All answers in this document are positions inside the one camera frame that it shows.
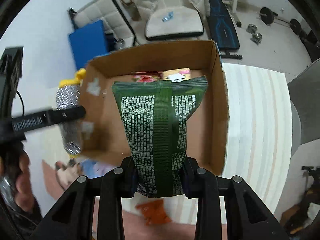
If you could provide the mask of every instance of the cardboard piece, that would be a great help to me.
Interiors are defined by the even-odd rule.
[[[190,68],[191,78],[205,75],[208,89],[187,121],[187,155],[216,175],[223,171],[228,131],[228,99],[219,53],[213,41],[161,42],[133,47],[91,60],[80,90],[86,109],[83,155],[119,166],[130,155],[116,100],[114,81],[132,82],[138,71]]]

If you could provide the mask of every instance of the black cable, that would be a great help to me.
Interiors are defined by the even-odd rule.
[[[22,104],[22,116],[24,116],[24,103],[23,103],[23,100],[22,100],[22,96],[20,95],[18,90],[16,90],[16,92],[17,92],[17,95],[20,98],[20,101],[21,101],[21,104]]]

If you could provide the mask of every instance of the finger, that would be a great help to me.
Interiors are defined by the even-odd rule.
[[[25,151],[23,151],[19,158],[20,170],[22,172],[24,172],[25,170],[28,170],[29,164],[30,164],[30,159],[28,157],[28,154]]]
[[[18,176],[16,181],[16,189],[19,193],[32,194],[29,168],[27,168],[21,175]]]
[[[3,166],[3,161],[2,158],[0,157],[0,176],[4,173],[4,166]]]
[[[35,204],[35,197],[32,194],[17,193],[14,200],[25,212],[31,212]]]

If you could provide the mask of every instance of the green plastic packet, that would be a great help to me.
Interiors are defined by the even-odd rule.
[[[186,157],[186,121],[201,103],[206,77],[182,82],[115,82],[112,91],[148,197],[183,194],[179,170]]]

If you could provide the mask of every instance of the metal screw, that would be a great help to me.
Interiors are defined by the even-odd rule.
[[[79,183],[83,183],[83,182],[85,182],[87,180],[87,178],[85,177],[85,176],[80,176],[78,179],[77,179],[77,181],[79,182]]]
[[[234,176],[233,181],[236,183],[240,183],[242,181],[242,178],[240,176]]]
[[[115,169],[113,170],[113,173],[114,173],[114,174],[121,174],[122,172],[123,172],[123,169],[120,168],[120,167],[115,168]]]
[[[205,174],[205,169],[204,168],[198,168],[197,169],[198,174]]]

